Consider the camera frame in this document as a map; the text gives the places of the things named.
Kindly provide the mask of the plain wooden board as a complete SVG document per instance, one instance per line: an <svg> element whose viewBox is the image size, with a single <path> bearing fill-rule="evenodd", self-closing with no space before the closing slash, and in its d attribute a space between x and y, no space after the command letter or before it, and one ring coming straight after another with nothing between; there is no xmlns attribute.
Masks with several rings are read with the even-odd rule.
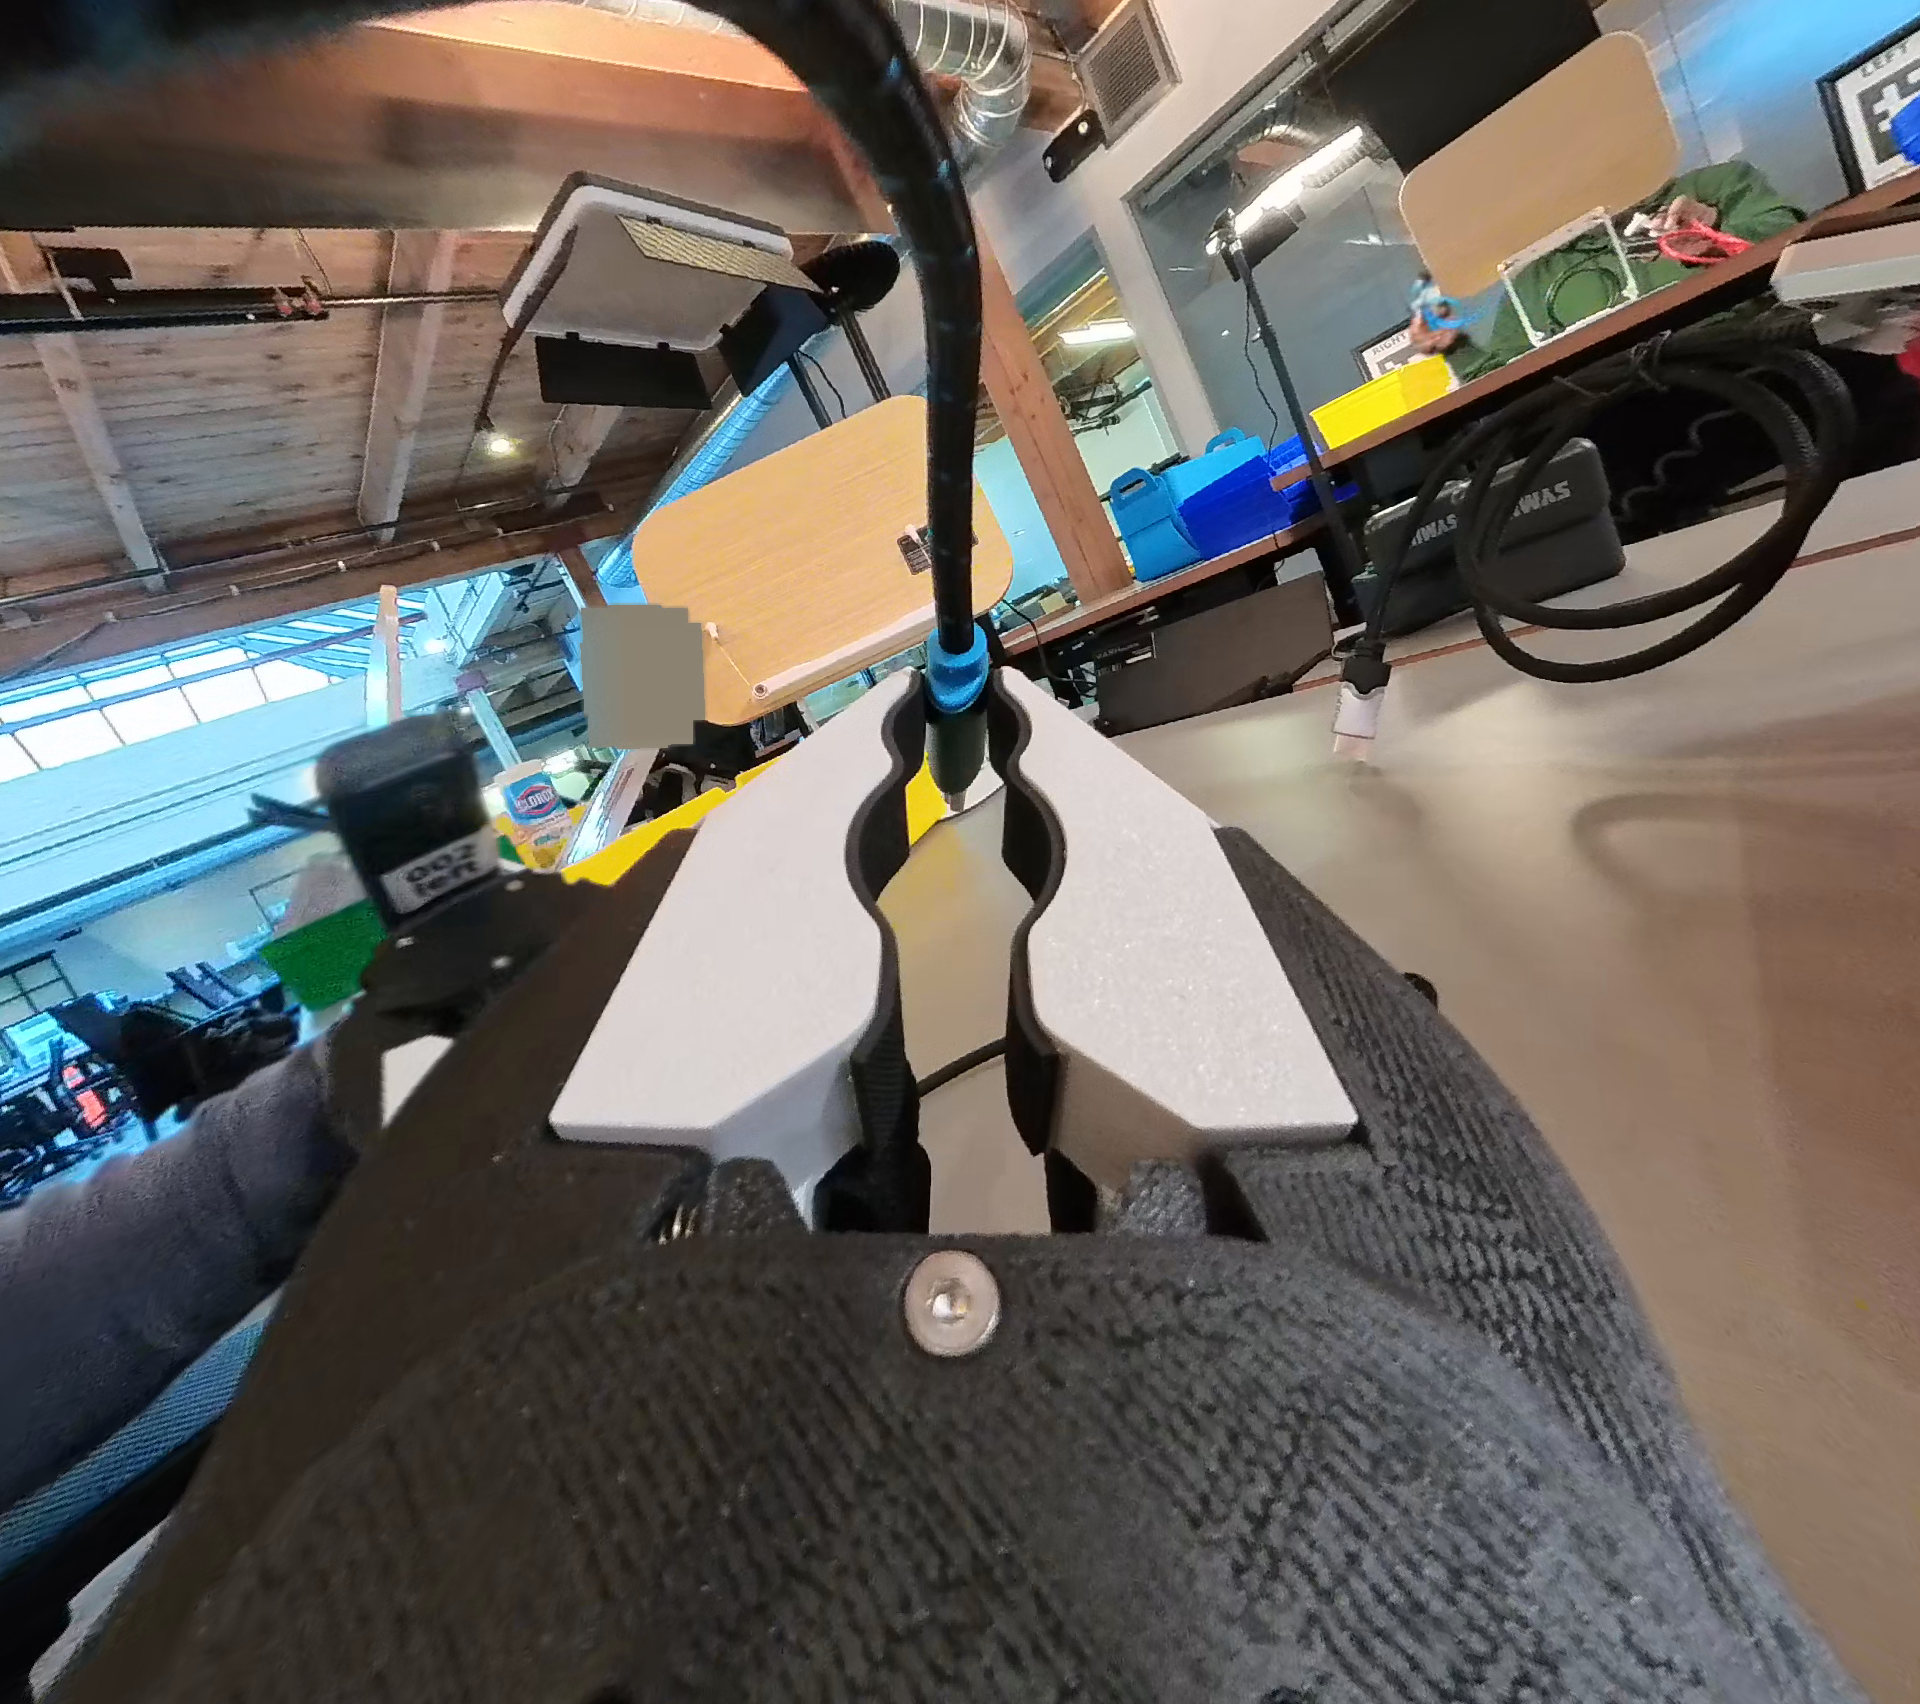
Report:
<svg viewBox="0 0 1920 1704"><path fill-rule="evenodd" d="M1648 46L1609 33L1414 166L1401 214L1435 286L1472 298L1573 220L1645 203L1680 165Z"/></svg>

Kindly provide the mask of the grey box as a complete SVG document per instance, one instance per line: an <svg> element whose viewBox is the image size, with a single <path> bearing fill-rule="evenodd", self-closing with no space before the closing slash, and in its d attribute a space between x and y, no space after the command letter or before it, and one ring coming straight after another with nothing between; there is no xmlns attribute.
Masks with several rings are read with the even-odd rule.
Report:
<svg viewBox="0 0 1920 1704"><path fill-rule="evenodd" d="M1919 340L1919 223L1798 240L1771 292L1807 312L1827 348L1905 356Z"/></svg>

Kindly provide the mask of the green storage bin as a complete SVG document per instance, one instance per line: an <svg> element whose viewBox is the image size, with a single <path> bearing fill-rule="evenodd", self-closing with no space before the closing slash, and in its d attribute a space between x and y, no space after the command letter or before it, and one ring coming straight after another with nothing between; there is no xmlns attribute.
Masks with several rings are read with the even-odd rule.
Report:
<svg viewBox="0 0 1920 1704"><path fill-rule="evenodd" d="M320 1016L359 997L389 928L369 899L266 940L259 957L305 1012Z"/></svg>

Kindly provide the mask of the long wooden workbench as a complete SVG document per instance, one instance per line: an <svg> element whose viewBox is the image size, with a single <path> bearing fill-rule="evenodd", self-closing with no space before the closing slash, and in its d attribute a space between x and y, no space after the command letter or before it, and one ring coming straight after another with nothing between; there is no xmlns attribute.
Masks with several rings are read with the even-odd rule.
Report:
<svg viewBox="0 0 1920 1704"><path fill-rule="evenodd" d="M1486 373L1466 387L1437 396L1432 403L1386 421L1346 445L1322 452L1324 469L1339 470L1385 445L1407 435L1454 421L1484 417L1500 403L1524 396L1541 384L1621 352L1663 333L1677 333L1701 324L1720 311L1752 300L1767 292L1780 257L1796 243L1834 239L1853 232L1879 230L1916 218L1919 173L1872 187L1805 223L1771 234L1735 259L1707 268L1693 268L1687 281L1650 292L1632 304L1617 307L1609 314L1571 335L1528 351L1498 373Z"/></svg>

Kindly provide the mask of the wooden board with label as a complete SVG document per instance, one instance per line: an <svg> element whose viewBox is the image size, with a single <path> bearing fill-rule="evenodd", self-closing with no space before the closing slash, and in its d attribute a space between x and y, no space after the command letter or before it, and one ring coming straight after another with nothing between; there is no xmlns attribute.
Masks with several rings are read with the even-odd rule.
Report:
<svg viewBox="0 0 1920 1704"><path fill-rule="evenodd" d="M588 736L655 746L690 717L741 727L939 640L929 403L880 401L649 515L642 608L588 634Z"/></svg>

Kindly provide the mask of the person's left forearm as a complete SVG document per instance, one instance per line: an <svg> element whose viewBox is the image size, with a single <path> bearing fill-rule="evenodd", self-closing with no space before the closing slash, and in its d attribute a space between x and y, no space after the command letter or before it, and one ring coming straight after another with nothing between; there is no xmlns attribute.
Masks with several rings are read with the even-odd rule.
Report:
<svg viewBox="0 0 1920 1704"><path fill-rule="evenodd" d="M3 1216L3 1504L127 1429L294 1271L359 1167L330 1034Z"/></svg>

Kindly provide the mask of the dark blue storage bin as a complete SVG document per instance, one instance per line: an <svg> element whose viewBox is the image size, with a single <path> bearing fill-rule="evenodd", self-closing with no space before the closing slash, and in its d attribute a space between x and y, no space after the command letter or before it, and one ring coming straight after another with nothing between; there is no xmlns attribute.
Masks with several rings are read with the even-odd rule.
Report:
<svg viewBox="0 0 1920 1704"><path fill-rule="evenodd" d="M1322 492L1339 504L1358 497L1354 483L1339 483L1339 470L1328 464L1310 432L1294 432L1270 445L1265 452L1265 469L1286 522L1298 522L1322 511Z"/></svg>

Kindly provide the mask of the yellow storage bin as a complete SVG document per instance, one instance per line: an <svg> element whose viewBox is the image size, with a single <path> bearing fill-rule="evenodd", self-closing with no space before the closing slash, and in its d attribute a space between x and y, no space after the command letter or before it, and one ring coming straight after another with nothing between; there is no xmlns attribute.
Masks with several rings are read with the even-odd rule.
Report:
<svg viewBox="0 0 1920 1704"><path fill-rule="evenodd" d="M1332 452L1401 422L1457 388L1458 380L1446 356L1419 356L1382 373L1310 413L1320 452L1332 459Z"/></svg>

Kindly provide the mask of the grey vent grille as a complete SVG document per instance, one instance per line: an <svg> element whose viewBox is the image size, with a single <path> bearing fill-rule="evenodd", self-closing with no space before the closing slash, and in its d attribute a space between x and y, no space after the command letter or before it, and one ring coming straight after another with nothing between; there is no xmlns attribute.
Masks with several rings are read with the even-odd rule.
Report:
<svg viewBox="0 0 1920 1704"><path fill-rule="evenodd" d="M1115 148L1182 85L1156 0L1127 0L1068 63L1099 120L1105 150Z"/></svg>

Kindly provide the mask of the blue grey fabric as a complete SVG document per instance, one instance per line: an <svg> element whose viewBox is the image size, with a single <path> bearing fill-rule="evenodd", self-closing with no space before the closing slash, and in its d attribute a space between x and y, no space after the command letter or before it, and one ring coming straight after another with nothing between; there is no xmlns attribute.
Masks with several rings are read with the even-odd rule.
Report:
<svg viewBox="0 0 1920 1704"><path fill-rule="evenodd" d="M261 1308L81 1463L4 1513L4 1598L70 1598L179 1506L268 1331Z"/></svg>

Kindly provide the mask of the black office chair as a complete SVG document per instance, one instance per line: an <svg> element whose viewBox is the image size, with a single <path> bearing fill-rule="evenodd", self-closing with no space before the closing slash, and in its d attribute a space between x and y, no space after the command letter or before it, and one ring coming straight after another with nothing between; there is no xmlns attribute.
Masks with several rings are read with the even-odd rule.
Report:
<svg viewBox="0 0 1920 1704"><path fill-rule="evenodd" d="M283 1060L300 1010L281 988L190 1019L156 1000L83 997L4 1032L3 1206L162 1141L204 1103Z"/></svg>

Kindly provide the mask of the silver ventilation duct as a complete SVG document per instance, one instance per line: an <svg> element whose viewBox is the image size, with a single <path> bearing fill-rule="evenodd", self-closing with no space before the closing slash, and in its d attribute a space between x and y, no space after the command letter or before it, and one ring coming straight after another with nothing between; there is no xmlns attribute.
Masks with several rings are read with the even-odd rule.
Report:
<svg viewBox="0 0 1920 1704"><path fill-rule="evenodd" d="M842 107L863 69L837 57L837 36L818 38L835 25L835 0L726 0L720 11L693 0L572 3L624 23L746 36L779 57L800 51L811 99L837 131L853 131ZM940 83L953 86L930 108L960 175L976 175L1006 148L1033 99L1036 60L1027 14L1012 0L865 0L861 14L890 19L905 60L929 92Z"/></svg>

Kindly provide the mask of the black tool case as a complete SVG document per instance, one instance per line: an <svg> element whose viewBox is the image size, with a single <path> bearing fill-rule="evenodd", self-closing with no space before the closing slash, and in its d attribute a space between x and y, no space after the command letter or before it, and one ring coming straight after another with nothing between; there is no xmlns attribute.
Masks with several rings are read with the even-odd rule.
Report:
<svg viewBox="0 0 1920 1704"><path fill-rule="evenodd" d="M1484 565L1486 576L1531 605L1619 576L1624 548L1598 447L1575 437L1524 492L1519 490L1520 469L1520 461L1505 464L1488 495L1490 509L1510 506L1510 512L1500 526L1498 550ZM1421 522L1413 522L1413 501L1367 521L1360 536L1367 565L1352 585L1362 617L1374 613L1388 561L1405 548L1405 566L1386 599L1385 636L1410 636L1470 611L1472 600L1457 562L1460 506L1469 488L1465 477L1451 481Z"/></svg>

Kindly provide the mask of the black roller blind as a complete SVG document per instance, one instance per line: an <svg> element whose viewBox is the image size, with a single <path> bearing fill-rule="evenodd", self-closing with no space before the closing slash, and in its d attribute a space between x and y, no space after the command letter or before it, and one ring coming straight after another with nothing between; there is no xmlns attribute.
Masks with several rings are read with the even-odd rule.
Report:
<svg viewBox="0 0 1920 1704"><path fill-rule="evenodd" d="M1603 36L1589 0L1410 0L1327 73L1327 96L1402 173Z"/></svg>

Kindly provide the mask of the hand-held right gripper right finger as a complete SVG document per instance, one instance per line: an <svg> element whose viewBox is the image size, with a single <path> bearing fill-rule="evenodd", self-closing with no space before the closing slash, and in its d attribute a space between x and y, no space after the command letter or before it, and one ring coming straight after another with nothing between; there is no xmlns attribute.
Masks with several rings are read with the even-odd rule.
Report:
<svg viewBox="0 0 1920 1704"><path fill-rule="evenodd" d="M1352 1143L1356 1104L1212 816L1012 669L997 775L1027 896L1004 1087L1053 1231L1090 1233L1141 1165Z"/></svg>

